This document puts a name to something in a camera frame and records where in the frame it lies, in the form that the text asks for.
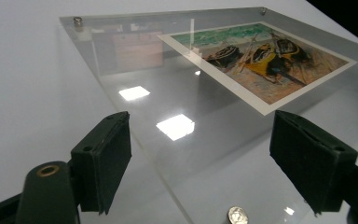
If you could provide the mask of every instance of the printed photograph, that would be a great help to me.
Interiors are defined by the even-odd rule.
[[[264,115],[355,64],[264,22],[160,38]]]

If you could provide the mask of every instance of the coin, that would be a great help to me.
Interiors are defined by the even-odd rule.
[[[232,224],[248,224],[248,217],[242,208],[234,206],[228,210],[228,218]]]

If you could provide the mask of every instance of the white border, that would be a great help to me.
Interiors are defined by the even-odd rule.
[[[182,34],[194,34],[197,32],[203,32],[203,31],[210,31],[210,30],[218,30],[218,29],[225,29],[225,28],[230,28],[230,27],[237,27],[237,26],[244,26],[244,25],[252,25],[252,24],[263,24],[266,25],[276,31],[279,31],[285,35],[288,35],[292,38],[295,38],[303,43],[306,43],[310,46],[313,46],[316,49],[320,49],[323,50],[329,54],[332,54],[342,60],[347,61],[348,63],[343,65],[342,67],[338,68],[337,70],[333,71],[332,73],[329,73],[315,81],[313,81],[312,83],[310,83],[309,85],[299,89],[298,91],[292,92],[291,94],[283,97],[281,100],[269,105],[266,102],[264,102],[262,99],[260,99],[259,97],[257,97],[256,95],[254,95],[251,91],[248,91],[246,88],[244,88],[241,84],[237,83],[235,80],[231,79],[230,77],[228,77],[226,74],[222,73],[221,71],[219,71],[217,68],[215,68],[213,65],[211,65],[210,63],[207,63],[205,60],[203,60],[199,55],[197,55],[196,53],[194,53],[192,50],[188,49],[187,47],[183,46],[182,44],[180,44],[178,41],[176,41],[175,39],[173,39],[171,37],[171,35],[182,35]],[[335,77],[336,75],[340,74],[341,72],[345,71],[346,69],[352,67],[353,65],[355,65],[357,62],[345,57],[343,55],[340,55],[330,49],[326,49],[322,46],[316,45],[314,43],[309,42],[306,39],[303,39],[299,36],[290,34],[278,27],[275,27],[273,25],[270,25],[266,22],[263,21],[259,21],[259,22],[252,22],[252,23],[245,23],[245,24],[240,24],[240,25],[232,25],[232,26],[224,26],[224,27],[216,27],[213,29],[205,29],[205,30],[198,30],[196,32],[194,31],[190,31],[190,32],[181,32],[181,33],[174,33],[174,34],[166,34],[166,35],[158,35],[158,37],[164,41],[166,44],[168,44],[169,46],[171,46],[172,48],[174,48],[176,51],[178,51],[180,54],[182,54],[183,56],[185,56],[186,58],[188,58],[193,64],[195,64],[196,66],[198,66],[200,69],[202,69],[204,72],[206,72],[209,76],[213,77],[216,81],[220,82],[223,86],[225,86],[226,88],[228,88],[230,91],[234,92],[236,95],[238,95],[243,101],[245,101],[246,103],[248,103],[249,105],[251,105],[253,108],[255,108],[257,111],[259,111],[262,115],[266,116],[267,114],[269,114],[270,112],[278,109],[279,107],[291,102],[292,100],[296,99],[297,97],[299,97],[300,95],[306,93],[307,91],[312,90],[313,88],[321,85],[322,83],[324,83],[325,81],[329,80],[332,77]]]

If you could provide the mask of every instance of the clear plastic panel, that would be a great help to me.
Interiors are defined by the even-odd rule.
[[[358,44],[349,40],[259,7],[61,20],[112,104],[130,112],[134,140],[188,222],[228,223],[239,206],[251,223],[298,223],[310,207],[269,155],[274,113],[260,113],[162,35],[262,21],[351,59],[279,109],[358,150]]]

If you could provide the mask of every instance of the metal screw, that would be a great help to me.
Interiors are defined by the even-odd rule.
[[[83,19],[81,17],[74,17],[75,26],[83,26]]]
[[[266,7],[263,7],[262,9],[261,9],[261,15],[262,16],[264,16],[264,15],[266,15],[266,12],[267,12],[267,8]]]

